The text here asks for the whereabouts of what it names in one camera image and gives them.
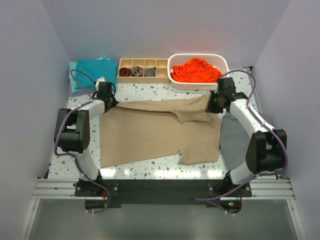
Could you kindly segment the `beige t shirt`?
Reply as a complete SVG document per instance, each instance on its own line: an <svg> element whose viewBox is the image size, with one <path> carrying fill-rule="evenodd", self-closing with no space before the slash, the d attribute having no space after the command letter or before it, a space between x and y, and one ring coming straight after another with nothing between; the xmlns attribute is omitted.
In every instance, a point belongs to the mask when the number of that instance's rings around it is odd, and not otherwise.
<svg viewBox="0 0 320 240"><path fill-rule="evenodd" d="M99 117L101 167L176 154L180 165L217 162L221 118L206 111L209 97L118 103Z"/></svg>

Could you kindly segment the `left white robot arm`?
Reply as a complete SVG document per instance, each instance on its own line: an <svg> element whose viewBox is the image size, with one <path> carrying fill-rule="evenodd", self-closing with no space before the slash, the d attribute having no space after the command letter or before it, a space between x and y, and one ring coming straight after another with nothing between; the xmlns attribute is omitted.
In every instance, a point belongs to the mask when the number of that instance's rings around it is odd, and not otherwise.
<svg viewBox="0 0 320 240"><path fill-rule="evenodd" d="M74 108L61 108L57 113L54 132L54 154L58 157L69 156L79 172L79 179L88 181L86 191L99 196L104 184L97 180L100 170L95 165L89 144L91 141L90 121L114 108L116 85L100 78L96 91L89 100Z"/></svg>

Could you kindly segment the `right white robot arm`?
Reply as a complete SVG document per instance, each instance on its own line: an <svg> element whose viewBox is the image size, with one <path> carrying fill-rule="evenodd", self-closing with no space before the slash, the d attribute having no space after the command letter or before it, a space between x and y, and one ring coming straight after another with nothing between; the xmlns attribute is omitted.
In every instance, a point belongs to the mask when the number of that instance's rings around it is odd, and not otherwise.
<svg viewBox="0 0 320 240"><path fill-rule="evenodd" d="M206 112L231 113L242 125L250 137L245 154L245 161L236 169L225 174L222 182L223 192L235 196L242 184L247 184L257 175L277 175L278 170L288 167L287 133L275 129L251 107L250 97L243 92L236 92L231 77L217 80L217 92L211 91Z"/></svg>

